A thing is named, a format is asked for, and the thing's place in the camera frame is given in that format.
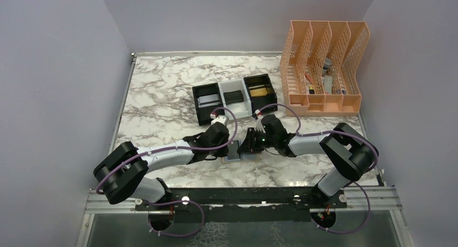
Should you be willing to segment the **black white card tray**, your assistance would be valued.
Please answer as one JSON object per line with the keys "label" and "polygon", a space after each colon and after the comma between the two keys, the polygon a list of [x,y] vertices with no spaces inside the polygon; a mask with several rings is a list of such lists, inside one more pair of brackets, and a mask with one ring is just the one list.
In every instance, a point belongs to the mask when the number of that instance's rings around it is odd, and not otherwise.
{"label": "black white card tray", "polygon": [[217,107],[230,109],[237,119],[251,117],[256,110],[278,102],[268,74],[248,76],[192,87],[198,125],[209,125]]}

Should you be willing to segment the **orange plastic desk organizer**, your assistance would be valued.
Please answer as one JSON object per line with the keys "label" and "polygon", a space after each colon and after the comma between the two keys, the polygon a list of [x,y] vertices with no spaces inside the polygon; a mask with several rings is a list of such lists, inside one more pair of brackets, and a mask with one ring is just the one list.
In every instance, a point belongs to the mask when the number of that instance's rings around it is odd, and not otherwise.
{"label": "orange plastic desk organizer", "polygon": [[280,60],[287,115],[357,116],[356,73],[369,38],[362,21],[291,21]]}

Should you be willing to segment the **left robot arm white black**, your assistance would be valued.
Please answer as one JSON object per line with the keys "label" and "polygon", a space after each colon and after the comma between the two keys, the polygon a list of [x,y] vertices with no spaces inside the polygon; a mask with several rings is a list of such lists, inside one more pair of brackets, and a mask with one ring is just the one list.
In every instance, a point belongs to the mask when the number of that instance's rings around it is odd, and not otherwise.
{"label": "left robot arm white black", "polygon": [[223,157],[234,138],[225,124],[216,122],[204,132],[168,145],[138,148],[124,142],[95,167],[96,193],[105,195],[110,204],[135,197],[164,209],[170,202],[166,184],[160,178],[145,179],[145,175],[169,166],[207,161],[210,156]]}

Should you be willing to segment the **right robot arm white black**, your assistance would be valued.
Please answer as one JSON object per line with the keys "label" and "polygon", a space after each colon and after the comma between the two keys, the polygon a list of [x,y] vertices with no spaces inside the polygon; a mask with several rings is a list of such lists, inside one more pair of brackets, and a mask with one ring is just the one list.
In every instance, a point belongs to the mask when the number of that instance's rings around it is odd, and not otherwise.
{"label": "right robot arm white black", "polygon": [[320,208],[331,203],[339,190],[373,169],[379,158],[376,147],[347,123],[339,123],[332,130],[302,135],[288,132],[275,115],[263,117],[258,124],[260,128],[248,129],[238,154],[259,154],[274,148],[283,157],[324,154],[330,159],[333,169],[316,183],[311,194],[312,202]]}

